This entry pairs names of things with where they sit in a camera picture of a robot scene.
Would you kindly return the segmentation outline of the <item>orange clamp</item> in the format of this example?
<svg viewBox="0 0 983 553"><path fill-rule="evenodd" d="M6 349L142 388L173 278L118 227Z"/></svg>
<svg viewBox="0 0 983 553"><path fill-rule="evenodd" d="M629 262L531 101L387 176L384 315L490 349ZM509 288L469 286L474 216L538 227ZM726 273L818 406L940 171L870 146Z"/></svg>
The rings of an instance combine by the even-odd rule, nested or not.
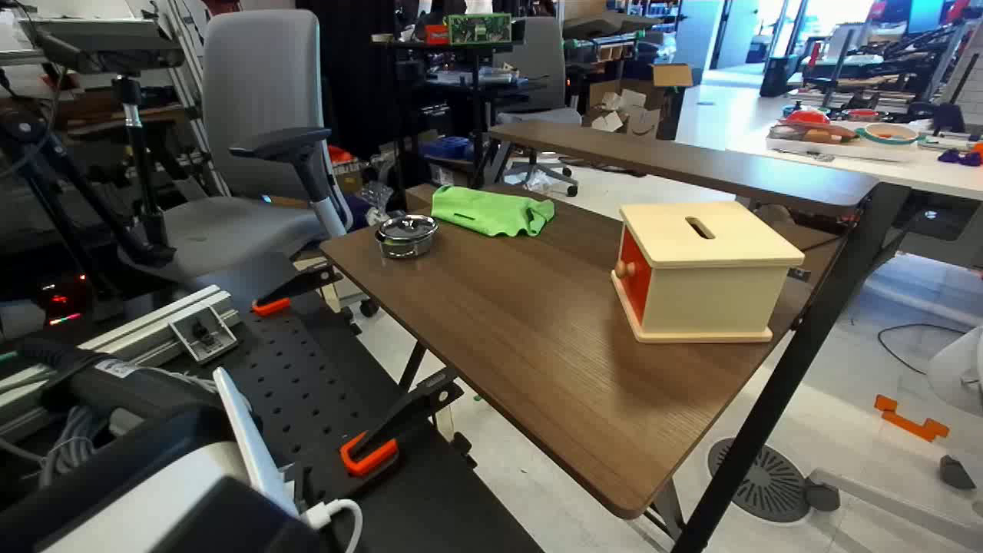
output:
<svg viewBox="0 0 983 553"><path fill-rule="evenodd" d="M274 290L255 297L251 312L260 319L285 312L293 308L294 296L316 290L336 278L338 278L338 273L332 268L300 271L300 273L290 277L285 283L280 283Z"/></svg>
<svg viewBox="0 0 983 553"><path fill-rule="evenodd" d="M401 395L370 429L338 444L348 477L370 480L401 457L401 439L418 429L430 413L462 395L462 384L450 371L435 371L415 391Z"/></svg>

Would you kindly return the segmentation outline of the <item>small silver pot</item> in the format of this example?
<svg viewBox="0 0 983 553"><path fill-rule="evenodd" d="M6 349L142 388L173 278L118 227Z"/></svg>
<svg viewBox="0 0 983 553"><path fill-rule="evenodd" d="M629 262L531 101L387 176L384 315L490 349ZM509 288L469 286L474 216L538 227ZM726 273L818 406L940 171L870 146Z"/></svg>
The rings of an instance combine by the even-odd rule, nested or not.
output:
<svg viewBox="0 0 983 553"><path fill-rule="evenodd" d="M379 238L381 253L396 262L421 259L435 247L435 241L438 241L438 232L423 238Z"/></svg>

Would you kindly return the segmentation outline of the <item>black tripod stand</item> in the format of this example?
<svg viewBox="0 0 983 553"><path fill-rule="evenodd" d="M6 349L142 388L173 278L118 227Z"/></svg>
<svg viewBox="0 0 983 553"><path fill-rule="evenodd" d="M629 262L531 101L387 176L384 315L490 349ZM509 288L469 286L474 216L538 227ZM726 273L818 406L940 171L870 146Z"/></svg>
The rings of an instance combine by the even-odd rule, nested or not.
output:
<svg viewBox="0 0 983 553"><path fill-rule="evenodd" d="M14 171L27 180L34 198L55 225L63 241L70 254L96 273L96 263L80 241L80 232L70 216L59 201L59 183L70 180L73 190L88 201L88 210L101 217L101 225L114 232L118 245L135 262L149 268L163 268L173 262L174 247L166 237L163 210L157 201L157 190L151 180L151 156L149 156L149 133L142 117L142 87L135 77L121 74L114 78L114 94L124 111L125 151L131 153L135 180L142 195L135 198L135 212L130 222L118 217L96 186L83 177L69 146L55 135L55 113L38 113L19 105L16 111L0 113L0 151L14 156Z"/></svg>

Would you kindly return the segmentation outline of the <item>orange clamp far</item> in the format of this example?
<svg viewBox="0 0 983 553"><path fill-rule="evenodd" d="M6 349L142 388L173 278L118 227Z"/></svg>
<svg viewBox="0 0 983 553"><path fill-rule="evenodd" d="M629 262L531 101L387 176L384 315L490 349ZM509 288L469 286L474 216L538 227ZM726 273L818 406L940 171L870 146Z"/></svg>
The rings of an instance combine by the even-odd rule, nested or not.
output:
<svg viewBox="0 0 983 553"><path fill-rule="evenodd" d="M285 312L293 308L294 296L316 290L336 278L338 278L338 273L332 268L300 271L300 273L290 277L285 283L280 283L274 290L255 297L251 312L260 319Z"/></svg>

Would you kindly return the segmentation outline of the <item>orange clamp near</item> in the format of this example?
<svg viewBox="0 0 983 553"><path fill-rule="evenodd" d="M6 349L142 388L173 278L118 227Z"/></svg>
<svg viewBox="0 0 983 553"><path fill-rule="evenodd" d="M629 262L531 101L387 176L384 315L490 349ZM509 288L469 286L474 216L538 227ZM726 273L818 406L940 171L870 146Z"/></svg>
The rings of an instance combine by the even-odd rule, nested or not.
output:
<svg viewBox="0 0 983 553"><path fill-rule="evenodd" d="M415 391L401 395L370 429L338 444L348 477L370 480L401 457L401 439L418 429L430 413L462 395L462 384L450 371L435 371Z"/></svg>

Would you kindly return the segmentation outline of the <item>round floor drain cover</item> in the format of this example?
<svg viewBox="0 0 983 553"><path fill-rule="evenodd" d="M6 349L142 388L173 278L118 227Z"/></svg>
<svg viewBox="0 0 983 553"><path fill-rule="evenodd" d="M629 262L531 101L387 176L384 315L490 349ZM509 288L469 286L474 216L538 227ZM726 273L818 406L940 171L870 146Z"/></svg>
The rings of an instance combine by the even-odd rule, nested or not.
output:
<svg viewBox="0 0 983 553"><path fill-rule="evenodd" d="M788 455L765 444L735 492L735 504L765 523L799 523L842 505L838 489L804 477Z"/></svg>

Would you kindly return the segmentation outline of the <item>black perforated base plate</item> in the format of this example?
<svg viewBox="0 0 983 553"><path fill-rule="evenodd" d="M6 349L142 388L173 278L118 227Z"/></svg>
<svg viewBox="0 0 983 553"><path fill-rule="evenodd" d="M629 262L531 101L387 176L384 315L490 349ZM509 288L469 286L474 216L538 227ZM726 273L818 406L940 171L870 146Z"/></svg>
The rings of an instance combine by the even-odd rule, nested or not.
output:
<svg viewBox="0 0 983 553"><path fill-rule="evenodd" d="M231 331L236 343L220 366L249 400L274 459L293 466L300 500L355 496L362 505L358 553L540 553L467 451L430 421L401 436L396 463L370 485L348 477L338 448L401 400L348 322L242 312Z"/></svg>

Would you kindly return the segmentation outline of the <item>grey office chair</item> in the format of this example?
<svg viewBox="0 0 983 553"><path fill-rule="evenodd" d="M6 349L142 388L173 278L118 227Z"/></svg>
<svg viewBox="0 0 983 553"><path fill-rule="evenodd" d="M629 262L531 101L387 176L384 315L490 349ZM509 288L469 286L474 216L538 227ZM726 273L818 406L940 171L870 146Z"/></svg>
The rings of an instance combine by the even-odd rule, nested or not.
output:
<svg viewBox="0 0 983 553"><path fill-rule="evenodd" d="M298 253L358 227L332 176L313 11L242 10L206 24L202 127L227 194L163 212L169 263L125 263L173 283L260 268L294 277Z"/></svg>

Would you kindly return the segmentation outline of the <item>aluminium extrusion rail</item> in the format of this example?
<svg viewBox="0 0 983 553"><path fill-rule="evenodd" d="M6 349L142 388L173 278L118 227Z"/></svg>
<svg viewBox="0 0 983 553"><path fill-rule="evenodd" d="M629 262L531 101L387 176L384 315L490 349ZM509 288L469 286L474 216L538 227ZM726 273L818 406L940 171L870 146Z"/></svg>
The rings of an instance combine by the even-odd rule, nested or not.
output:
<svg viewBox="0 0 983 553"><path fill-rule="evenodd" d="M206 286L80 343L23 340L16 368L3 373L3 403L73 395L101 408L142 408L157 391L185 388L166 371L169 363L208 366L231 352L240 322L231 290Z"/></svg>

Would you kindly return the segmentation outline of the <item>orange floor bracket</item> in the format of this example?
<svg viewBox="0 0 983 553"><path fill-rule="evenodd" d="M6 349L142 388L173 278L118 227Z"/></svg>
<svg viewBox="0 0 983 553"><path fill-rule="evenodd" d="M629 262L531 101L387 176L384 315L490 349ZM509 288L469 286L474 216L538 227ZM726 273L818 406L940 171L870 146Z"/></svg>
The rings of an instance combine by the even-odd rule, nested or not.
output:
<svg viewBox="0 0 983 553"><path fill-rule="evenodd" d="M937 439L948 439L948 436L951 436L951 428L948 428L942 421L937 421L937 418L923 418L923 421L906 418L906 413L899 410L899 403L890 400L890 395L886 395L886 393L878 393L878 395L873 400L873 408L882 413L882 421L889 421L889 425L893 425L898 429L914 432L914 436L920 436L920 439L924 439L924 442L937 442Z"/></svg>

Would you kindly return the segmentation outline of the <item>green cloth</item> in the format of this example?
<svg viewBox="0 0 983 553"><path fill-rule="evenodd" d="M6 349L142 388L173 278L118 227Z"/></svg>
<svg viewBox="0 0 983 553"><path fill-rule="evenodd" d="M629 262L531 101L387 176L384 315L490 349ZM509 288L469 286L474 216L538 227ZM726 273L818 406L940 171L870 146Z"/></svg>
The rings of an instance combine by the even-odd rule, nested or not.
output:
<svg viewBox="0 0 983 553"><path fill-rule="evenodd" d="M482 237L538 237L555 217L555 206L516 194L438 186L430 216Z"/></svg>

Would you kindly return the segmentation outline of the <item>cream wooden coin box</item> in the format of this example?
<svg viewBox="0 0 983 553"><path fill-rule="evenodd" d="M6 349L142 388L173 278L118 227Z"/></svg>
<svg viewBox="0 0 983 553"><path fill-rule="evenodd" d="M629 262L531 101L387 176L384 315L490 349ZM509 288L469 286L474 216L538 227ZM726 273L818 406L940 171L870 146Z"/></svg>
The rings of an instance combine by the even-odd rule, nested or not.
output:
<svg viewBox="0 0 983 553"><path fill-rule="evenodd" d="M804 253L740 201L622 210L613 286L646 343L762 343Z"/></svg>

